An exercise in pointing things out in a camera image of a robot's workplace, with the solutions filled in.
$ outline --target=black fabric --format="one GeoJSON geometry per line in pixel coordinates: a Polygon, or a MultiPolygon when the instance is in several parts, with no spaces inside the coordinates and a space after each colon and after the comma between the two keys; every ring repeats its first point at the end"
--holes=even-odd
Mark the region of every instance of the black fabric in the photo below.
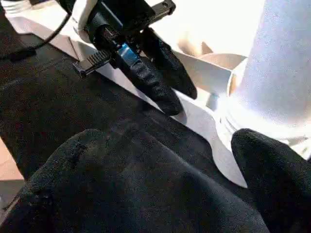
{"type": "MultiPolygon", "coordinates": [[[[18,36],[0,14],[0,55],[41,40],[18,36]]],[[[107,131],[131,121],[215,182],[253,205],[249,191],[228,181],[212,159],[209,143],[99,75],[80,79],[74,59],[51,45],[25,61],[0,61],[0,133],[25,179],[29,179],[68,138],[85,129],[107,131]]]]}
{"type": "Polygon", "coordinates": [[[234,133],[232,150],[269,230],[311,232],[311,164],[248,129],[234,133]]]}
{"type": "MultiPolygon", "coordinates": [[[[65,142],[19,197],[51,197],[50,205],[42,204],[44,211],[37,211],[36,202],[36,211],[29,212],[27,218],[38,223],[37,230],[31,225],[33,232],[268,232],[256,210],[199,166],[139,125],[122,122],[65,142]]],[[[17,226],[6,227],[14,233],[17,226]]]]}

